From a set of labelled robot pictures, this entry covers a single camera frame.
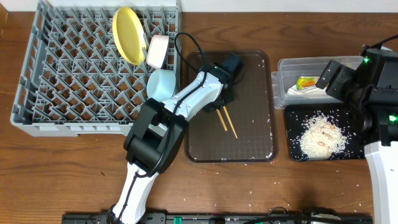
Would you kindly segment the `green snack wrapper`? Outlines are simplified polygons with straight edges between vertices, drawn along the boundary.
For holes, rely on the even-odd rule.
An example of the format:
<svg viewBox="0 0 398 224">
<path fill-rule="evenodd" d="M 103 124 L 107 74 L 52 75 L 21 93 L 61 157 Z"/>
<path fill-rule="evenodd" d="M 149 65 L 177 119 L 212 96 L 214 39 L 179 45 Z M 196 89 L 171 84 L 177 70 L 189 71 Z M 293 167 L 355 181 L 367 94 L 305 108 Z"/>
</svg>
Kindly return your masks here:
<svg viewBox="0 0 398 224">
<path fill-rule="evenodd" d="M 319 77 L 300 77 L 296 82 L 297 90 L 304 90 L 307 88 L 316 87 Z"/>
</svg>

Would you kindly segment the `white paper napkin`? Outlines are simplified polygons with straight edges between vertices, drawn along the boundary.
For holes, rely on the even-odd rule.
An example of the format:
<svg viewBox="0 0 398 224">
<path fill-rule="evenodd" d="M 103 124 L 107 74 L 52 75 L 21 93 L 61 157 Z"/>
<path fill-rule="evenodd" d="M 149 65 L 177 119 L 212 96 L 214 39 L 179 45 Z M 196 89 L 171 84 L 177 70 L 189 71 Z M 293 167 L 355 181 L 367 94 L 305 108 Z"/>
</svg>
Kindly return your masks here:
<svg viewBox="0 0 398 224">
<path fill-rule="evenodd" d="M 317 88 L 316 86 L 310 86 L 299 90 L 297 86 L 294 85 L 287 90 L 287 94 L 303 95 L 303 96 L 312 96 L 312 95 L 327 96 L 326 91 L 324 89 Z"/>
</svg>

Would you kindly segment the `leftover rice pile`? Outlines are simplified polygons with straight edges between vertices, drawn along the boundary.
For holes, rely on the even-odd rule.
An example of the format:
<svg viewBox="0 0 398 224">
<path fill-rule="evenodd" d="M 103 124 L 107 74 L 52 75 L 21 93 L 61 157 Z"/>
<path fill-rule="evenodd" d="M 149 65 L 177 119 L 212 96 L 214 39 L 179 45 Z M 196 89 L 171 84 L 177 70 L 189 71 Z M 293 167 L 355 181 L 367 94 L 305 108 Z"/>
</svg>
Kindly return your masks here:
<svg viewBox="0 0 398 224">
<path fill-rule="evenodd" d="M 345 150 L 348 138 L 330 116 L 317 114 L 305 120 L 303 126 L 305 130 L 298 142 L 309 160 L 329 159 L 333 153 Z"/>
</svg>

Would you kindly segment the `blue bowl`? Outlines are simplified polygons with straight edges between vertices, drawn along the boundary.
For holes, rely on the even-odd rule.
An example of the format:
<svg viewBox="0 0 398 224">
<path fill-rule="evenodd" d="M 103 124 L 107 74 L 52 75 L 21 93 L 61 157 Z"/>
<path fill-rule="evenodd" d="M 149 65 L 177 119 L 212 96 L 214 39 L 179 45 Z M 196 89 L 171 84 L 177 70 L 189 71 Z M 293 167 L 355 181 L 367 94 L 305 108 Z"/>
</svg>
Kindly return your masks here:
<svg viewBox="0 0 398 224">
<path fill-rule="evenodd" d="M 157 69 L 149 77 L 147 96 L 159 102 L 171 98 L 176 89 L 176 76 L 172 70 Z"/>
</svg>

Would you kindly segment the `pink bowl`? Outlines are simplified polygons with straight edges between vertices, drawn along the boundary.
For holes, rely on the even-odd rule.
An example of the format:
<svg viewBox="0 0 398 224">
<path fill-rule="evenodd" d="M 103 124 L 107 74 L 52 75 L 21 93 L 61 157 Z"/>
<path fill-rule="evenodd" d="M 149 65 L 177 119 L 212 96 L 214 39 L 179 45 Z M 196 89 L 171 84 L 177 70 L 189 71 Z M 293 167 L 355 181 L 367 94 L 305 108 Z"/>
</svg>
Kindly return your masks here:
<svg viewBox="0 0 398 224">
<path fill-rule="evenodd" d="M 165 56 L 167 54 L 168 45 L 169 37 L 167 35 L 154 35 L 151 38 L 147 52 L 147 64 L 155 69 L 162 68 Z"/>
</svg>

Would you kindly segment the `yellow plate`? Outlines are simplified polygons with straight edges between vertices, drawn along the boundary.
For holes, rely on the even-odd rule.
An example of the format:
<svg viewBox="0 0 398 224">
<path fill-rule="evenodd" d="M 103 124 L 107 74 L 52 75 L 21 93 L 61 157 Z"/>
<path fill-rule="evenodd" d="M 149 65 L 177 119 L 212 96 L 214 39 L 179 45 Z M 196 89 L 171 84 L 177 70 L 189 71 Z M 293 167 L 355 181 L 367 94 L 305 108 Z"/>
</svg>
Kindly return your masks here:
<svg viewBox="0 0 398 224">
<path fill-rule="evenodd" d="M 121 7 L 115 12 L 112 31 L 122 58 L 133 65 L 140 65 L 145 60 L 143 49 L 147 44 L 142 24 L 130 7 Z"/>
</svg>

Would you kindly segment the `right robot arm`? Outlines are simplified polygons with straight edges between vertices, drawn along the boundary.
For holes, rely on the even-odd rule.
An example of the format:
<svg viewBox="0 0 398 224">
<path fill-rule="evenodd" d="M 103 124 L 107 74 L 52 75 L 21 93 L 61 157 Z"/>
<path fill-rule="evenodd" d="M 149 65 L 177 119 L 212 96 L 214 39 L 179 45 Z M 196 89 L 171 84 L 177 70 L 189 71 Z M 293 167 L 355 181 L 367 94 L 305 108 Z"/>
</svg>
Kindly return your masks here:
<svg viewBox="0 0 398 224">
<path fill-rule="evenodd" d="M 330 60 L 317 88 L 342 101 L 364 139 L 375 223 L 397 223 L 397 52 L 370 47 L 352 69 Z"/>
</svg>

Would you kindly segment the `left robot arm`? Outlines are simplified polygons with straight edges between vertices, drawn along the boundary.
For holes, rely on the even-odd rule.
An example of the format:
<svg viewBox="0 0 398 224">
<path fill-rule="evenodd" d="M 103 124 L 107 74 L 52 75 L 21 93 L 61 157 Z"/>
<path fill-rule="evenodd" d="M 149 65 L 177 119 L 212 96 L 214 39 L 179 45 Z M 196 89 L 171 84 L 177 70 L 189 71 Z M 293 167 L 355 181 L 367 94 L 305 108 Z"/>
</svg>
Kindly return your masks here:
<svg viewBox="0 0 398 224">
<path fill-rule="evenodd" d="M 194 81 L 168 100 L 150 98 L 143 104 L 123 144 L 127 177 L 107 223 L 137 223 L 142 218 L 153 183 L 175 159 L 189 121 L 203 108 L 212 110 L 230 100 L 230 87 L 242 67 L 243 61 L 229 54 L 222 63 L 204 64 Z"/>
</svg>

